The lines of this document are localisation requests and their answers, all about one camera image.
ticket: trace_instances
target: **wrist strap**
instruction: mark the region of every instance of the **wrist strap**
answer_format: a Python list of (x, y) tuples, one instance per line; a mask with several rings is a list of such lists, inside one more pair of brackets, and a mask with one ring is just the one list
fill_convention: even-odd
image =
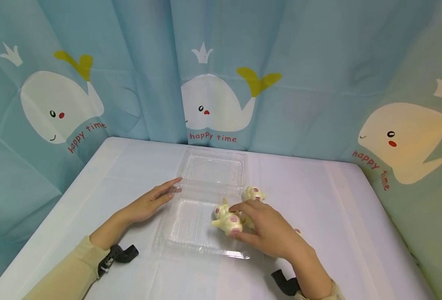
[(286, 277), (284, 277), (284, 274), (282, 274), (281, 269), (271, 273), (271, 277), (274, 279), (276, 285), (285, 295), (294, 296), (298, 291), (301, 293), (301, 295), (303, 294), (301, 292), (301, 288), (299, 287), (296, 277), (286, 280)]
[(129, 263), (136, 256), (139, 255), (138, 249), (134, 245), (128, 247), (128, 249), (123, 250), (119, 245), (114, 245), (111, 247), (111, 251), (108, 256), (106, 256), (99, 264), (98, 264), (98, 276), (99, 278), (104, 275), (104, 273), (109, 271), (111, 265), (114, 261), (121, 263)]

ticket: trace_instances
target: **curtain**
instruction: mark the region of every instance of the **curtain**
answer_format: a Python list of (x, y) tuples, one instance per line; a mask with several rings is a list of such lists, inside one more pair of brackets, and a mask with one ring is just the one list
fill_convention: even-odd
[(0, 275), (110, 136), (356, 163), (442, 299), (442, 0), (0, 0)]

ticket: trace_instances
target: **toy figure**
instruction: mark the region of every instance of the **toy figure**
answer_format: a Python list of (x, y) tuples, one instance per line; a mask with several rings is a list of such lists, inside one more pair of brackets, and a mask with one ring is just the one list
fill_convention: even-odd
[(243, 231), (243, 224), (241, 218), (234, 212), (229, 211), (230, 205), (226, 198), (222, 199), (222, 205), (216, 206), (214, 216), (217, 220), (211, 222), (214, 227), (224, 231), (228, 236), (232, 231)]
[(246, 190), (243, 192), (243, 201), (247, 200), (259, 200), (263, 201), (266, 199), (265, 193), (263, 193), (260, 189), (255, 186), (246, 187)]

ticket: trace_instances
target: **plastic container lid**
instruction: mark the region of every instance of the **plastic container lid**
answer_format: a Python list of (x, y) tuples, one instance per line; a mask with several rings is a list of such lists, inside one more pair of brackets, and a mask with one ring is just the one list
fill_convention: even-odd
[(182, 183), (241, 191), (246, 183), (246, 154), (189, 147), (178, 170)]

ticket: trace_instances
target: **forearm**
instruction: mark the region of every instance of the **forearm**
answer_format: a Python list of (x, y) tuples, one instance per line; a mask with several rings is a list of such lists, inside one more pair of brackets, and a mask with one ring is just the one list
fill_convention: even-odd
[(125, 216), (123, 210), (120, 210), (91, 234), (91, 243), (104, 250), (110, 249), (111, 246), (118, 243), (121, 235), (130, 224), (131, 222)]
[(332, 280), (325, 271), (315, 250), (304, 240), (293, 249), (288, 258), (293, 266), (299, 286), (307, 299), (319, 300), (332, 293)]
[(115, 213), (44, 276), (25, 300), (82, 299), (98, 278), (99, 263), (129, 225), (122, 211)]
[(24, 297), (24, 300), (81, 300), (98, 278), (98, 264), (108, 250), (95, 247), (89, 237), (79, 243)]

